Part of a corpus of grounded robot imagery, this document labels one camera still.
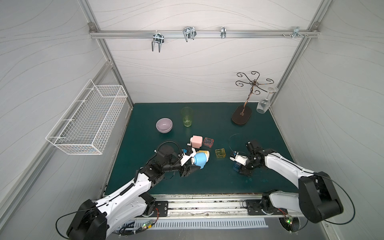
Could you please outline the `blue pencil sharpener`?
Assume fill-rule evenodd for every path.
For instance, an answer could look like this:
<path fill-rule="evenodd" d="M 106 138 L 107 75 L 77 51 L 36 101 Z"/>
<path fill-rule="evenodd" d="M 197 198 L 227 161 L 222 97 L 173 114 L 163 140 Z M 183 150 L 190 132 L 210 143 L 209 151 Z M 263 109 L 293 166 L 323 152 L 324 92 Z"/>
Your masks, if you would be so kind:
<path fill-rule="evenodd" d="M 201 169 L 203 169 L 205 167 L 205 165 L 208 161 L 207 161 L 206 155 L 204 153 L 198 153 L 198 152 L 191 159 L 192 164 L 195 166 L 200 166 Z"/>

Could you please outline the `yellow pencil sharpener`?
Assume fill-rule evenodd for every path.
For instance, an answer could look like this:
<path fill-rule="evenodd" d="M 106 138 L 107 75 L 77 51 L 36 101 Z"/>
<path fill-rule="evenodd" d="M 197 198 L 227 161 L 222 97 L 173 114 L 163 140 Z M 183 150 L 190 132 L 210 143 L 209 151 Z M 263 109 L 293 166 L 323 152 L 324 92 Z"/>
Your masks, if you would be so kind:
<path fill-rule="evenodd" d="M 206 158 L 207 158 L 207 161 L 208 161 L 208 159 L 210 157 L 210 152 L 209 151 L 200 150 L 200 151 L 198 151 L 198 153 L 204 153 L 206 155 Z"/>

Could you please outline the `yellow transparent tray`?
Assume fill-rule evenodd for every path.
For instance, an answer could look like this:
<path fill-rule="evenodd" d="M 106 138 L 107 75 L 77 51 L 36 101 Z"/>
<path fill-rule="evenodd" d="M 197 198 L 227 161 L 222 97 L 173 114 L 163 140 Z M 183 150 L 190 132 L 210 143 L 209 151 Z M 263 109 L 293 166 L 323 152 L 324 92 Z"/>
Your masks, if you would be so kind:
<path fill-rule="evenodd" d="M 221 149 L 216 149 L 215 150 L 215 155 L 217 159 L 223 159 L 226 157 L 226 151 L 224 148 Z"/>

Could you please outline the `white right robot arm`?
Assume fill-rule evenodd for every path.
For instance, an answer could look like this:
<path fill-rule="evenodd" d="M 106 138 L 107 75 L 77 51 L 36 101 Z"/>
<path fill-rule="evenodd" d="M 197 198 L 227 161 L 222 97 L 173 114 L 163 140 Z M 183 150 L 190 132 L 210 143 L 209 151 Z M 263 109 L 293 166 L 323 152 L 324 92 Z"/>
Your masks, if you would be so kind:
<path fill-rule="evenodd" d="M 302 213 L 312 223 L 319 223 L 344 212 L 335 182 L 328 174 L 305 169 L 273 149 L 263 149 L 258 141 L 247 142 L 246 147 L 248 155 L 234 152 L 230 156 L 239 174 L 250 177 L 253 170 L 268 168 L 298 189 L 297 193 L 278 190 L 264 193 L 259 206 L 266 215 L 286 209 Z"/>

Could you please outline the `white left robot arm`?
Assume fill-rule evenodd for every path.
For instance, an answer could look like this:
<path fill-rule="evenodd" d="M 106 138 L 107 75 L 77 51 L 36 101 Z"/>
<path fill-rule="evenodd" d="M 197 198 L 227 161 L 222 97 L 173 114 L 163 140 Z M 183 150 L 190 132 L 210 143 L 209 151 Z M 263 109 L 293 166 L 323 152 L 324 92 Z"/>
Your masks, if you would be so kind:
<path fill-rule="evenodd" d="M 149 190 L 160 183 L 166 173 L 178 172 L 181 177 L 200 170 L 195 157 L 198 150 L 188 144 L 182 149 L 174 141 L 165 141 L 147 163 L 139 168 L 132 180 L 104 198 L 86 200 L 72 214 L 74 218 L 65 234 L 66 240 L 105 240 L 118 227 L 141 215 L 150 216 L 155 198 Z"/>

